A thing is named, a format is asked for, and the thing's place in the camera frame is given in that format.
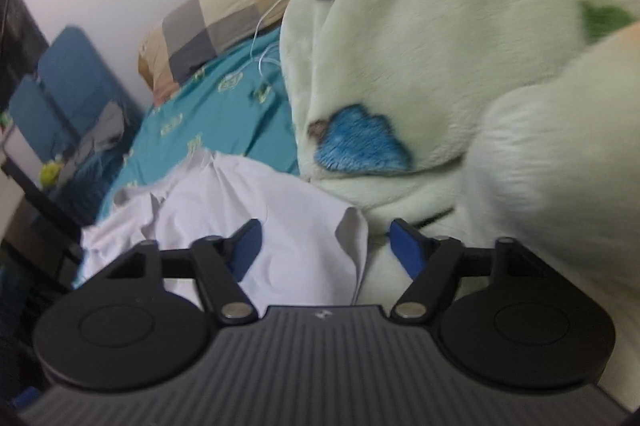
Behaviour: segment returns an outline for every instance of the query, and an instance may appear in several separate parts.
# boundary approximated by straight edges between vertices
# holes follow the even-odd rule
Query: plaid pillowcase
[[[253,36],[260,18],[278,0],[187,0],[149,32],[138,59],[138,71],[152,87],[159,106],[204,63],[238,41]],[[282,0],[261,27],[282,18]]]

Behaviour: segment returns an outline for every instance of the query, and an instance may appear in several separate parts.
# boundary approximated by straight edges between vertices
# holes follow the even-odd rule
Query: cartoon print blanket
[[[640,0],[291,0],[280,40],[301,175],[374,231],[429,222],[500,96],[551,82]]]

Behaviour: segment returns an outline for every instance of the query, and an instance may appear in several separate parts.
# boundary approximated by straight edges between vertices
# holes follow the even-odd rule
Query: white cloth
[[[262,249],[240,286],[261,314],[268,305],[349,305],[358,293],[367,224],[354,207],[244,157],[197,149],[161,181],[123,188],[111,215],[82,232],[87,279],[142,240],[185,249],[231,236],[251,218]],[[197,302],[193,281],[165,287]]]
[[[599,303],[616,327],[600,385],[629,409],[640,406],[639,70],[636,22],[553,81],[495,101],[467,151],[455,212],[423,230],[468,247],[517,238]],[[360,300],[397,298],[409,283],[400,268],[388,247],[377,252]]]

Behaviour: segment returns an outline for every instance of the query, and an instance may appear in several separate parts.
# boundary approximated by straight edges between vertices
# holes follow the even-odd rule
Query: small logo
[[[191,155],[198,148],[202,148],[202,132],[200,132],[198,135],[196,135],[196,137],[194,137],[187,143],[187,154]]]
[[[231,72],[227,74],[222,78],[222,81],[218,83],[218,91],[224,92],[225,90],[236,88],[243,76],[244,74],[242,72]]]
[[[319,320],[325,320],[327,318],[330,318],[333,315],[334,313],[332,313],[331,311],[328,311],[327,309],[322,309],[321,311],[316,313],[316,318],[318,318]]]

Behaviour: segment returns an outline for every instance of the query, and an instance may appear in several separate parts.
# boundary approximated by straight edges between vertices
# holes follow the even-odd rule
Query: bed
[[[206,63],[171,99],[150,109],[105,196],[100,218],[124,186],[145,186],[163,178],[190,151],[204,146],[264,162],[279,172],[298,174],[291,109],[277,60],[280,28],[246,40]]]
[[[272,11],[278,2],[282,5]],[[161,179],[200,146],[243,154],[281,172],[299,173],[291,109],[279,64],[280,30],[274,26],[285,3],[264,0],[249,16],[245,9],[256,5],[254,0],[232,0],[233,7],[227,0],[223,14],[198,17],[194,10],[206,10],[207,0],[190,0],[149,33],[140,49],[139,69],[153,89],[156,106],[146,115],[126,154],[124,167],[103,201],[101,218],[108,215],[118,189]],[[242,11],[244,19],[238,15]],[[230,16],[241,19],[242,29],[214,44],[212,56],[202,34],[215,40],[212,25]],[[186,19],[197,19],[196,27],[187,32],[181,26]],[[261,27],[260,22],[268,29],[257,37],[257,29],[253,32]],[[180,37],[175,35],[178,26]],[[224,31],[218,27],[214,32],[219,37]],[[439,221],[429,232],[464,238],[453,219]],[[388,311],[410,282],[386,240],[382,236],[372,240],[358,303],[379,304]],[[611,385],[617,388],[616,382]],[[625,403],[633,402],[628,396],[627,392]]]

